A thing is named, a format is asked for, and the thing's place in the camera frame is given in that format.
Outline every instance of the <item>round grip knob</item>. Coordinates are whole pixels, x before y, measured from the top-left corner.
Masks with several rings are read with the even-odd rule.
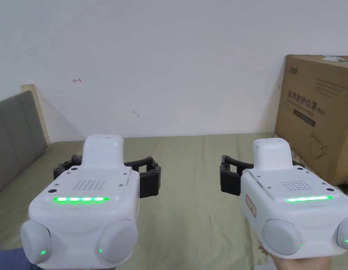
[[[301,237],[296,227],[287,221],[269,219],[262,228],[265,243],[281,255],[295,254],[301,245]]]
[[[138,229],[128,219],[106,226],[97,243],[99,255],[107,262],[118,264],[134,250],[138,241]]]
[[[348,250],[348,217],[339,224],[337,242],[340,247]]]
[[[40,264],[50,258],[51,237],[44,225],[33,220],[24,222],[21,226],[21,242],[30,263]]]

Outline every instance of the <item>human hand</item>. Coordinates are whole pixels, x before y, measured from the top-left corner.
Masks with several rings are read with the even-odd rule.
[[[277,270],[330,270],[331,257],[305,258],[305,259],[283,259],[269,254],[260,244],[259,249],[266,256],[273,258]]]

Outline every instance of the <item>finger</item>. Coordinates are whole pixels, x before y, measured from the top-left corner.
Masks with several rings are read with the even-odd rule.
[[[269,253],[264,249],[264,247],[263,247],[262,245],[259,246],[259,249],[260,249],[261,252],[262,252],[263,254],[265,254],[266,256],[269,255]]]

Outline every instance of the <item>blue sleeve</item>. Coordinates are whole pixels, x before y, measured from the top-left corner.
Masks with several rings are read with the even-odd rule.
[[[5,250],[0,251],[0,270],[39,270],[37,265],[31,264],[24,250]]]

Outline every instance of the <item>gray headboard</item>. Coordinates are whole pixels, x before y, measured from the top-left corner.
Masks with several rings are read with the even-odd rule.
[[[47,148],[31,91],[0,102],[0,191]]]

